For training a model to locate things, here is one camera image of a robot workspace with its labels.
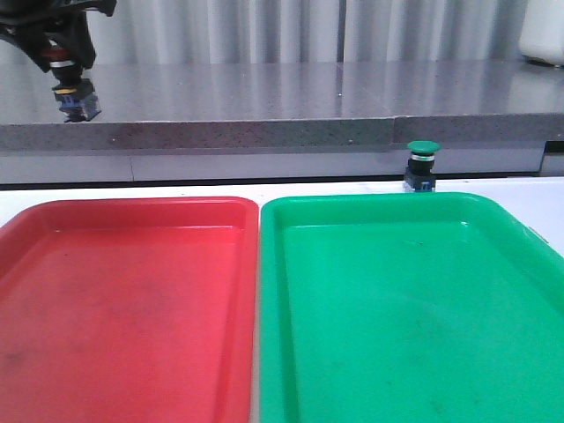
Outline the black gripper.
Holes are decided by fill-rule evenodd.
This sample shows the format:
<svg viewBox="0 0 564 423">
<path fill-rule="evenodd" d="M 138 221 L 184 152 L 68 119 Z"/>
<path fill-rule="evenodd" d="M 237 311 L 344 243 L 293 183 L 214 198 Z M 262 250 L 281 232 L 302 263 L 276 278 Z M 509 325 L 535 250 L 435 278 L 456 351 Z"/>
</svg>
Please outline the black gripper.
<svg viewBox="0 0 564 423">
<path fill-rule="evenodd" d="M 25 53 L 44 73 L 50 61 L 43 55 L 51 44 L 40 26 L 56 29 L 56 43 L 85 69 L 91 69 L 96 52 L 86 13 L 112 17 L 116 0 L 14 0 L 1 2 L 1 39 Z"/>
</svg>

